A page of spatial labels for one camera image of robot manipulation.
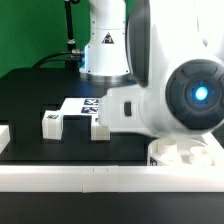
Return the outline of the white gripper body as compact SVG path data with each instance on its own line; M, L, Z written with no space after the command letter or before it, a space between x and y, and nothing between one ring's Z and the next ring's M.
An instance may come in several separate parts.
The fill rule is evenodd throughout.
M139 113L139 86L110 88L99 100L99 123L110 132L146 133Z

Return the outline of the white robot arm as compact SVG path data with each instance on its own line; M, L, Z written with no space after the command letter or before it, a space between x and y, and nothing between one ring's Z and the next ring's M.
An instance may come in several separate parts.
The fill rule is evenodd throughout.
M203 44L197 0L137 0L126 27L116 0L89 0L91 39L80 72L110 88L99 123L111 132L196 136L224 124L224 62Z

